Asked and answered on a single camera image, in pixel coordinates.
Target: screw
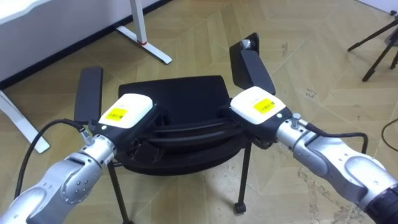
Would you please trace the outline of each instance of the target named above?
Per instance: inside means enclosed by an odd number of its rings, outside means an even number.
[[[243,50],[250,50],[251,49],[251,41],[244,39],[241,41],[241,47],[243,48]]]
[[[299,128],[299,120],[301,119],[301,114],[299,113],[294,113],[292,115],[292,125],[291,127],[293,129],[298,129]]]

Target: tripod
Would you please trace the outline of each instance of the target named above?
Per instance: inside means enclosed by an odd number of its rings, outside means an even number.
[[[396,17],[396,19],[391,22],[390,24],[388,24],[387,26],[383,27],[382,29],[376,31],[374,34],[370,35],[369,37],[365,38],[364,40],[362,40],[361,42],[358,42],[354,45],[352,45],[348,51],[352,51],[355,48],[363,45],[365,42],[377,37],[378,35],[384,33],[385,31],[393,28],[394,26],[398,25],[398,17]],[[394,46],[394,44],[397,42],[398,40],[398,29],[391,35],[390,37],[390,42],[388,43],[386,49],[384,49],[383,53],[380,55],[380,57],[375,61],[375,63],[372,65],[372,67],[369,69],[369,71],[365,74],[365,76],[362,78],[362,82],[366,82],[374,73],[374,70],[376,69],[376,67],[379,65],[379,63],[381,62],[381,60],[386,56],[386,54],[388,53],[388,51],[390,51],[391,47]],[[391,69],[394,69],[396,67],[398,63],[398,52],[397,55],[394,57],[392,64],[391,64]]]

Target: wire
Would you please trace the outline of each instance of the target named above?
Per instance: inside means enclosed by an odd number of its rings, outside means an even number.
[[[386,128],[388,128],[390,125],[394,124],[394,123],[397,122],[397,121],[398,121],[398,118],[395,119],[395,120],[392,120],[390,123],[386,124],[386,125],[383,127],[383,129],[381,130],[381,139],[383,140],[383,142],[384,142],[388,147],[390,147],[392,150],[394,150],[394,151],[396,151],[396,152],[398,152],[398,149],[397,149],[396,147],[391,146],[391,145],[387,142],[386,137],[384,137],[384,132],[385,132]]]
[[[29,148],[27,149],[27,152],[25,154],[25,158],[22,161],[21,164],[21,169],[19,170],[19,174],[18,174],[18,181],[17,181],[17,186],[15,189],[15,195],[14,195],[14,199],[17,198],[20,194],[21,194],[21,189],[22,189],[22,182],[24,181],[24,175],[25,175],[25,170],[26,170],[26,166],[27,163],[29,161],[30,155],[32,154],[34,147],[36,145],[36,143],[39,141],[39,139],[43,136],[44,132],[50,128],[51,126],[55,125],[55,124],[67,124],[69,126],[73,126],[74,128],[76,128],[79,132],[82,132],[85,130],[84,126],[69,120],[69,119],[57,119],[54,121],[49,122],[48,124],[46,124],[36,135],[36,137],[33,139],[32,143],[30,144]]]
[[[353,138],[353,137],[362,137],[363,138],[363,144],[362,144],[362,150],[361,152],[363,154],[366,154],[366,151],[368,150],[368,136],[365,133],[343,133],[343,134],[329,134],[326,133],[324,131],[322,131],[321,129],[317,128],[316,126],[314,126],[311,123],[308,123],[306,125],[306,127],[308,130],[319,134],[322,137],[327,137],[327,138]]]

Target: wooden floor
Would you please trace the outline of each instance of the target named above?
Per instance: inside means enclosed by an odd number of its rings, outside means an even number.
[[[398,117],[398,72],[388,69],[396,50],[367,83],[361,78],[385,47],[388,34],[346,51],[390,21],[387,14],[353,0],[174,0],[146,15],[149,41],[173,58],[170,65],[113,32],[5,92],[38,128],[56,118],[73,118],[79,72],[92,65],[106,71],[104,110],[116,100],[120,84],[163,78],[222,75],[232,96],[240,89],[231,79],[228,47],[257,32],[277,96],[328,132],[367,133],[369,153],[398,177],[398,154],[380,137],[383,125]],[[388,130],[387,138],[398,146],[396,136],[394,128]],[[53,127],[45,137],[52,147],[32,155],[25,188],[82,146],[79,135],[65,126]],[[28,147],[4,114],[0,143],[4,211]],[[361,140],[348,144],[359,150]],[[242,159],[240,153],[221,166],[180,177],[151,177],[117,168],[130,217],[136,224],[372,223],[279,145],[253,150],[248,211],[236,216],[231,206],[238,198]],[[107,172],[66,223],[121,223]]]

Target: white desk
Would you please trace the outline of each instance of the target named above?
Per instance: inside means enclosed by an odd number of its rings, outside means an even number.
[[[27,14],[34,7],[49,1],[51,0],[0,0],[0,26]],[[170,63],[172,59],[169,56],[147,42],[141,0],[130,0],[130,4],[134,23],[136,24],[136,34],[123,26],[118,27],[118,31],[137,42],[164,63]],[[0,110],[11,119],[28,141],[31,142],[33,140],[37,134],[36,129],[2,91],[0,91]],[[38,152],[44,152],[49,147],[49,144],[41,138],[35,148]]]
[[[392,10],[398,11],[398,1],[396,0],[358,0],[376,9],[390,13]]]
[[[27,14],[34,7],[51,0],[0,0],[0,25]],[[32,142],[37,135],[37,130],[26,117],[18,110],[12,101],[0,90],[0,110],[17,126],[25,138]],[[35,149],[42,153],[50,145],[44,138],[40,138]]]

